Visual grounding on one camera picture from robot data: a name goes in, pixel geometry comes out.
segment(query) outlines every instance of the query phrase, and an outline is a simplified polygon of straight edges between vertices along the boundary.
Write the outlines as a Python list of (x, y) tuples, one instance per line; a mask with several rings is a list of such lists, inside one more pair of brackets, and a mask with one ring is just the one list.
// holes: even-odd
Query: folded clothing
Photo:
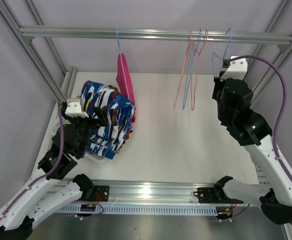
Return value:
[(129, 137), (135, 106), (116, 88), (87, 81), (81, 90), (84, 110), (91, 118), (97, 118), (94, 107), (106, 109), (108, 126), (91, 130), (88, 152), (113, 159)]

